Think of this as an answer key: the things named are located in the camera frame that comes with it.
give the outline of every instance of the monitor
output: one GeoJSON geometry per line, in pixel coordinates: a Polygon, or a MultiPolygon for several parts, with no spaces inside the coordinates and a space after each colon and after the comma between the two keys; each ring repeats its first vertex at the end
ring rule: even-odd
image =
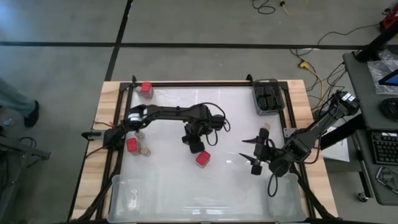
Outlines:
{"type": "Polygon", "coordinates": [[[398,86],[398,69],[379,80],[380,85],[398,86]]]}

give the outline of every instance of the red block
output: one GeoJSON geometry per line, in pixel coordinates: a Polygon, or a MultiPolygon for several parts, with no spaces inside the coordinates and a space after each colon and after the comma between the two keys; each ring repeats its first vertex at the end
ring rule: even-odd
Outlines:
{"type": "Polygon", "coordinates": [[[152,88],[152,84],[150,82],[143,82],[141,85],[141,92],[149,93],[152,88]]]}
{"type": "Polygon", "coordinates": [[[152,84],[150,82],[143,82],[141,85],[141,95],[145,99],[152,99],[153,94],[154,89],[152,88],[152,84]]]}
{"type": "Polygon", "coordinates": [[[209,162],[209,160],[210,160],[210,153],[203,151],[197,157],[197,164],[201,168],[204,168],[206,164],[209,162]]]}
{"type": "Polygon", "coordinates": [[[133,155],[140,154],[141,145],[136,138],[127,139],[127,151],[133,155]]]}

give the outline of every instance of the jeans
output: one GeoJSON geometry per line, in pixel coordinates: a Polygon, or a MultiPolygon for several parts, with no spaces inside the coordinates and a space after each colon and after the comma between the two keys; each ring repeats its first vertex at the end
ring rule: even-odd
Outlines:
{"type": "Polygon", "coordinates": [[[0,106],[18,111],[24,117],[28,117],[35,110],[36,104],[33,99],[23,95],[0,78],[0,106]]]}

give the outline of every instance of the concrete floor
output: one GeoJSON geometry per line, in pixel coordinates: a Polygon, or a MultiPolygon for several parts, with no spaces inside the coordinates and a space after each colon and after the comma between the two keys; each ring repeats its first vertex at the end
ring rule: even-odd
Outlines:
{"type": "MultiPolygon", "coordinates": [[[[316,44],[331,30],[348,32],[377,24],[389,2],[289,1],[286,6],[294,16],[287,16],[279,2],[271,1],[277,11],[264,16],[251,7],[250,0],[135,0],[123,42],[316,44]]],[[[2,1],[0,41],[114,42],[126,3],[2,1]]],[[[347,37],[328,36],[322,44],[363,45],[377,35],[372,27],[347,37]]],[[[13,221],[66,220],[86,147],[80,133],[93,122],[112,51],[112,47],[0,47],[0,77],[41,103],[39,123],[32,129],[23,128],[18,114],[1,110],[1,117],[16,120],[7,133],[10,138],[32,136],[38,147],[52,152],[49,161],[33,166],[22,181],[13,221]]],[[[304,58],[325,78],[345,52],[350,50],[314,50],[304,58]]],[[[298,63],[282,49],[121,48],[112,80],[130,80],[131,75],[140,80],[241,80],[250,73],[255,78],[304,79],[310,86],[315,77],[298,69],[298,63]]],[[[347,76],[339,84],[352,92],[347,76]]],[[[309,94],[319,96],[319,92],[316,86],[309,94]]],[[[315,106],[317,100],[310,98],[310,103],[315,106]]],[[[330,173],[340,217],[393,223],[396,207],[381,207],[372,200],[361,203],[352,197],[360,182],[351,176],[330,173]]]]}

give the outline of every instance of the black shoe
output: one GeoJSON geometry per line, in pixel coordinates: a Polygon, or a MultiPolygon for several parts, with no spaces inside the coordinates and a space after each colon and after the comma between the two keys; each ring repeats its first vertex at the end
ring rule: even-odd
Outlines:
{"type": "Polygon", "coordinates": [[[33,127],[39,119],[39,102],[35,100],[35,110],[33,110],[27,118],[24,119],[24,125],[27,128],[33,127]]]}

